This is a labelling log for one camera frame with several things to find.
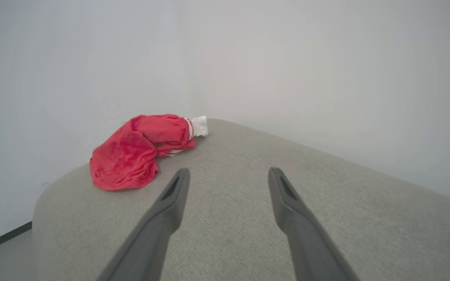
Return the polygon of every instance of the black baseboard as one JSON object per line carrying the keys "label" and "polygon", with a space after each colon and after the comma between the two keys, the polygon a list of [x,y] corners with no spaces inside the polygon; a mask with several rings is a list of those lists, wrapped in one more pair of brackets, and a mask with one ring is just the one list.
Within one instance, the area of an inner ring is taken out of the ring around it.
{"label": "black baseboard", "polygon": [[3,244],[4,242],[10,240],[11,238],[16,237],[16,236],[28,231],[31,228],[32,228],[32,222],[28,222],[27,224],[20,226],[19,228],[15,229],[14,231],[10,231],[10,232],[6,233],[5,235],[0,237],[0,245]]}

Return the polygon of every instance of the gray ottoman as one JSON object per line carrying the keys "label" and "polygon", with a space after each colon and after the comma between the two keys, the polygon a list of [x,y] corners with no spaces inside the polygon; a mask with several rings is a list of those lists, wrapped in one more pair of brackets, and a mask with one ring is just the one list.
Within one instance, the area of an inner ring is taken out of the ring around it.
{"label": "gray ottoman", "polygon": [[362,280],[450,279],[450,199],[341,158],[209,119],[195,149],[140,190],[106,192],[85,164],[48,186],[32,235],[42,280],[95,280],[174,173],[191,172],[161,280],[295,280],[267,175],[280,167]]}

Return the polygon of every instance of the gray couch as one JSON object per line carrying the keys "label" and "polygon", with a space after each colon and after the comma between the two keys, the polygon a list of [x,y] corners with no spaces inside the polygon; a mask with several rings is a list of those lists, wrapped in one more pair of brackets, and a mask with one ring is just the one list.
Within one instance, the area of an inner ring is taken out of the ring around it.
{"label": "gray couch", "polygon": [[95,280],[181,167],[191,172],[182,225],[161,280],[294,280],[275,225],[268,169],[280,167],[362,280],[450,280],[450,199],[341,158],[210,119],[195,148],[158,159],[140,190],[106,192],[85,164],[48,186],[34,210],[42,280]]}

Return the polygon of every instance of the gray floor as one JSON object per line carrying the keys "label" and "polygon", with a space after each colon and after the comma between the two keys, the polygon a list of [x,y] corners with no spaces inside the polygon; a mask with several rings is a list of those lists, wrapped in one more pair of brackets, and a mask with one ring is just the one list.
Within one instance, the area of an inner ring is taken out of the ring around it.
{"label": "gray floor", "polygon": [[0,280],[37,279],[31,229],[0,245]]}

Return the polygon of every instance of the crumpled red garment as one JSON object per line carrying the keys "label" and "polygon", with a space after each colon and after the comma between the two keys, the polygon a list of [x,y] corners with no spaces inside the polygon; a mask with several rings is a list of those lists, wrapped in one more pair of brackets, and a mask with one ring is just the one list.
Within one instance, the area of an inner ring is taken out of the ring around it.
{"label": "crumpled red garment", "polygon": [[93,151],[93,184],[103,190],[139,189],[159,171],[155,157],[195,145],[192,124],[173,114],[139,115]]}

